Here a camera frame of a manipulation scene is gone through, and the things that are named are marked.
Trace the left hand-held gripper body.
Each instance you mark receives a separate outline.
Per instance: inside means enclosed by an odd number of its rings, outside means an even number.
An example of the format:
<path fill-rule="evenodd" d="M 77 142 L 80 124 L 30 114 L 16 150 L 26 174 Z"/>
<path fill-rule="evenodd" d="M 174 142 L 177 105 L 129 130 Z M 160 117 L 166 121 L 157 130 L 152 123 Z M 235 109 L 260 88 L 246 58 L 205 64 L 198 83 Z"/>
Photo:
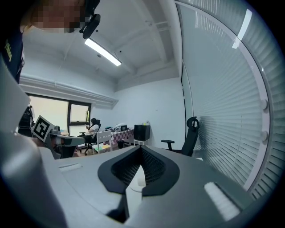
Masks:
<path fill-rule="evenodd" d="M 41 140 L 44 145 L 49 148 L 55 159 L 64 159 L 73 157 L 77 146 L 65 147 L 60 146 L 59 136 L 61 130 L 59 126 L 55 126 L 41 115 L 38 117 L 32 133 Z"/>

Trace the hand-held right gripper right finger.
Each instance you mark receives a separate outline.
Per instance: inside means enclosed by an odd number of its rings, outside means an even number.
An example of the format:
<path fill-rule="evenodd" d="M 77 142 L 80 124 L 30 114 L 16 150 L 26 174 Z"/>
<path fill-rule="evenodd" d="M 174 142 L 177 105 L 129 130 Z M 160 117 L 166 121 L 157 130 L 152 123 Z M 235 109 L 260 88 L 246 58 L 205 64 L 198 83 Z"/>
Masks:
<path fill-rule="evenodd" d="M 141 146 L 141 151 L 141 166 L 146 181 L 142 189 L 143 197 L 164 195 L 179 179 L 178 165 L 146 146 Z"/>

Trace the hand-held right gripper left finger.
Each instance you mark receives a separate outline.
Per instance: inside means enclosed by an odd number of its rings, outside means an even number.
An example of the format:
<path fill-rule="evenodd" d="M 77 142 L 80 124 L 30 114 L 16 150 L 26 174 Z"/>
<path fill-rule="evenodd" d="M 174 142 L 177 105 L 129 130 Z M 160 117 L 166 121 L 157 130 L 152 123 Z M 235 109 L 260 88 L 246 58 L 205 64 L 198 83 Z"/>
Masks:
<path fill-rule="evenodd" d="M 98 168 L 98 178 L 107 191 L 124 195 L 142 161 L 142 149 L 136 146 L 103 162 Z"/>

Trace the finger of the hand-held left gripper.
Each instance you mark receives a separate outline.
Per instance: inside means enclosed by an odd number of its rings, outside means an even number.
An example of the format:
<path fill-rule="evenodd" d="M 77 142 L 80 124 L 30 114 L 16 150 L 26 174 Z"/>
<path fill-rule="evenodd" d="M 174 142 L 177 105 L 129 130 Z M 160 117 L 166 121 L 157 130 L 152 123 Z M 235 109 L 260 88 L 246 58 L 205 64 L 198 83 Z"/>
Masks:
<path fill-rule="evenodd" d="M 74 136 L 59 136 L 59 145 L 65 147 L 73 147 L 85 144 L 85 139 L 82 137 L 74 137 Z"/>

